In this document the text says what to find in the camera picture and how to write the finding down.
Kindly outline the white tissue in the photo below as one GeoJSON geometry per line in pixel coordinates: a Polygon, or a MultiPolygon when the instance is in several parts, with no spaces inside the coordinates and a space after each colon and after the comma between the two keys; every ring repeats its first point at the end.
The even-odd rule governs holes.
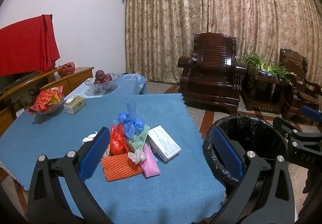
{"type": "Polygon", "coordinates": [[[98,132],[92,133],[88,135],[87,137],[82,139],[82,144],[84,145],[86,142],[93,141],[94,138],[97,136],[98,132]]]}

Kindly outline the orange foam net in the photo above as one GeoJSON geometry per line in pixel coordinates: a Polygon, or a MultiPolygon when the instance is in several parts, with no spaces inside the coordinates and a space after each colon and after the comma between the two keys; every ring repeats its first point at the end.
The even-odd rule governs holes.
{"type": "Polygon", "coordinates": [[[128,154],[108,156],[101,159],[105,179],[108,182],[130,178],[143,173],[139,164],[135,164],[128,154]]]}

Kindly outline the red plastic bag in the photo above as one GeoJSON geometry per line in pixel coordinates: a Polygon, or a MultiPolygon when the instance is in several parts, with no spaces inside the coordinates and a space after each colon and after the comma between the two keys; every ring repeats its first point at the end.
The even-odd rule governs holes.
{"type": "Polygon", "coordinates": [[[129,152],[122,123],[117,126],[111,126],[109,146],[111,155],[121,155],[129,152]]]}

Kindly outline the small white tissue wad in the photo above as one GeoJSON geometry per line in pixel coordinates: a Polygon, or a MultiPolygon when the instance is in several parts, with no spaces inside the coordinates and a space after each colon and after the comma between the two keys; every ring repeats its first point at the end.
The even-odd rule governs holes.
{"type": "Polygon", "coordinates": [[[143,148],[139,147],[135,152],[128,152],[128,158],[137,165],[145,161],[146,155],[143,148]]]}

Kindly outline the pink plastic bag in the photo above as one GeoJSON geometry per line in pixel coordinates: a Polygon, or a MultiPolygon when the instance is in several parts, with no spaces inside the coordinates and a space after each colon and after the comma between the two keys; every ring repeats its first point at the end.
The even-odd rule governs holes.
{"type": "Polygon", "coordinates": [[[145,153],[145,160],[140,162],[140,166],[146,178],[160,175],[160,169],[157,165],[156,159],[153,155],[151,148],[145,144],[143,147],[145,153]]]}

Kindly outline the green rubber glove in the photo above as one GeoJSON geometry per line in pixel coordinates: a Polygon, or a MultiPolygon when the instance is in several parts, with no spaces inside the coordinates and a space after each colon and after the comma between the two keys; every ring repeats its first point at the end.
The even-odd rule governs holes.
{"type": "Polygon", "coordinates": [[[139,134],[135,134],[132,139],[127,139],[129,150],[131,152],[135,152],[136,150],[138,150],[138,148],[143,148],[148,136],[148,132],[148,130],[144,130],[139,134]]]}

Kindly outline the blue plastic bag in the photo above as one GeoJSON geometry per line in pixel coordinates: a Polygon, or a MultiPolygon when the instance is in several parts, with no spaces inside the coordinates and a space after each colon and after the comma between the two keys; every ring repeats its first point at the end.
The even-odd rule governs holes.
{"type": "Polygon", "coordinates": [[[135,135],[143,132],[145,122],[136,116],[136,104],[134,100],[128,100],[127,112],[121,112],[114,120],[114,125],[122,124],[126,138],[133,139],[135,135]]]}

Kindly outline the white medicine box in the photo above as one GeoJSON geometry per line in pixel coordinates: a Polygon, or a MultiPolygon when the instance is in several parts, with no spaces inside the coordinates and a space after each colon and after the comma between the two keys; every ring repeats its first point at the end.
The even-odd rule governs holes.
{"type": "Polygon", "coordinates": [[[181,151],[181,147],[161,125],[149,129],[147,141],[164,162],[171,160],[181,151]]]}

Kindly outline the black lined trash bin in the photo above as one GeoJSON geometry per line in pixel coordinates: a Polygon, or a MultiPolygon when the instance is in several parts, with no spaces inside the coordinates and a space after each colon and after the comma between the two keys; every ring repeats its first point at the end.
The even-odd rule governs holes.
{"type": "Polygon", "coordinates": [[[263,119],[232,115],[215,121],[207,132],[202,150],[215,178],[225,186],[226,193],[232,192],[238,180],[226,169],[212,144],[212,131],[218,126],[231,140],[239,142],[244,150],[252,150],[261,158],[274,159],[279,155],[285,157],[287,154],[285,138],[263,119]]]}

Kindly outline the dark wooden side table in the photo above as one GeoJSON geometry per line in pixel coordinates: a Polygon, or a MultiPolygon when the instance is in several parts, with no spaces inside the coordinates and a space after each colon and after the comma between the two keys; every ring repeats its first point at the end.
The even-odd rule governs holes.
{"type": "Polygon", "coordinates": [[[249,111],[262,110],[279,115],[285,101],[285,93],[291,84],[274,76],[262,75],[258,68],[250,66],[242,81],[241,96],[249,111]]]}

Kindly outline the green potted plant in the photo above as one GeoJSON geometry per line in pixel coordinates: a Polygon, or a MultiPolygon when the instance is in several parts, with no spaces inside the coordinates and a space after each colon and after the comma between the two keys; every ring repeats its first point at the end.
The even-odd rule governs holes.
{"type": "Polygon", "coordinates": [[[260,75],[274,77],[278,81],[292,84],[289,78],[292,73],[287,70],[284,63],[276,64],[271,60],[264,59],[256,52],[246,53],[243,57],[240,56],[239,59],[247,67],[256,67],[260,75]]]}

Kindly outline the glass snack dish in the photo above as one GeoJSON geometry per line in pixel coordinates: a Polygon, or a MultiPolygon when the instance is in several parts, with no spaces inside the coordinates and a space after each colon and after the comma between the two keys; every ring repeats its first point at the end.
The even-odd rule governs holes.
{"type": "Polygon", "coordinates": [[[51,108],[58,108],[62,104],[63,95],[58,92],[45,92],[42,91],[37,97],[35,104],[28,108],[30,114],[40,113],[44,114],[51,108]]]}

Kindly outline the beige tissue box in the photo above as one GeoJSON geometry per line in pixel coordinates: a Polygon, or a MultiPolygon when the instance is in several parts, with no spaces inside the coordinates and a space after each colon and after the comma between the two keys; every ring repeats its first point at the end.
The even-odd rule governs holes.
{"type": "Polygon", "coordinates": [[[86,100],[84,97],[80,96],[79,94],[67,99],[64,102],[65,113],[70,115],[75,115],[85,106],[86,106],[86,100]]]}

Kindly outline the red snack packets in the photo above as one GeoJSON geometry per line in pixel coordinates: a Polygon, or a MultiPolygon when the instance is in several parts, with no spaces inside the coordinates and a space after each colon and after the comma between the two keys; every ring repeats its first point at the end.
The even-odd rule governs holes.
{"type": "Polygon", "coordinates": [[[28,113],[44,115],[54,113],[63,104],[63,86],[55,86],[42,90],[33,106],[28,108],[28,113]]]}

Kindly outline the wooden tv cabinet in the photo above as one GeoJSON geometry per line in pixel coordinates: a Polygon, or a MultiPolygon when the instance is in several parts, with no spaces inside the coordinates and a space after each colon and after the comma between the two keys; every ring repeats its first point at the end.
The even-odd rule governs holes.
{"type": "Polygon", "coordinates": [[[54,68],[44,74],[32,72],[9,85],[8,89],[1,93],[1,134],[17,118],[14,109],[15,103],[26,110],[34,103],[35,97],[41,90],[59,85],[63,86],[63,94],[67,96],[93,75],[92,67],[76,68],[73,74],[65,77],[58,76],[59,70],[61,68],[54,68]]]}

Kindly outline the beige patterned curtain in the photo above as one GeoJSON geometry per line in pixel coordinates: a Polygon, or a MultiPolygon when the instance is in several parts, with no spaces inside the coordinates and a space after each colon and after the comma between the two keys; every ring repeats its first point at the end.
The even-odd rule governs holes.
{"type": "Polygon", "coordinates": [[[236,54],[257,52],[273,62],[281,48],[308,59],[308,78],[321,83],[320,0],[123,0],[126,72],[177,83],[179,57],[197,33],[237,39],[236,54]]]}

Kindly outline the glass fruit bowl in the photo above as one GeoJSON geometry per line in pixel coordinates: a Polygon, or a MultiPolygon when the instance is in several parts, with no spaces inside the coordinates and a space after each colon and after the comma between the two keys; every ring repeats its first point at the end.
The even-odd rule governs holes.
{"type": "Polygon", "coordinates": [[[111,92],[117,88],[116,81],[120,77],[117,74],[111,73],[112,80],[107,82],[102,82],[101,84],[95,84],[95,77],[89,78],[85,81],[85,85],[90,88],[94,94],[104,94],[106,92],[111,92]]]}

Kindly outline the red ornament on cabinet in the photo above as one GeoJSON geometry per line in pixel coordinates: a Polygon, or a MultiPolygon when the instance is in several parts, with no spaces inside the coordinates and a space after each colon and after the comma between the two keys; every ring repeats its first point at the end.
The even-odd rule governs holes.
{"type": "Polygon", "coordinates": [[[58,75],[60,77],[65,77],[71,75],[75,72],[75,64],[74,62],[68,62],[62,66],[59,66],[61,69],[58,71],[58,75]]]}

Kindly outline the dark red apple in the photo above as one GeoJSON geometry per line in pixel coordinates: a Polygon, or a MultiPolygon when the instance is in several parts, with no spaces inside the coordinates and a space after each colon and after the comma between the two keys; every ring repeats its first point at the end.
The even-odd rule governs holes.
{"type": "Polygon", "coordinates": [[[95,85],[100,85],[102,83],[105,83],[105,82],[109,82],[112,80],[112,77],[110,74],[106,74],[104,73],[103,70],[98,70],[96,72],[96,76],[95,76],[95,80],[94,80],[94,84],[95,85]]]}

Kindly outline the red cloth over television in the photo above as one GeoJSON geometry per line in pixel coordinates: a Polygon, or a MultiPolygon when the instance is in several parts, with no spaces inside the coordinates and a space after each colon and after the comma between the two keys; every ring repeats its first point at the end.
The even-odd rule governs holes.
{"type": "Polygon", "coordinates": [[[52,70],[60,53],[51,14],[29,18],[1,29],[1,76],[52,70]]]}

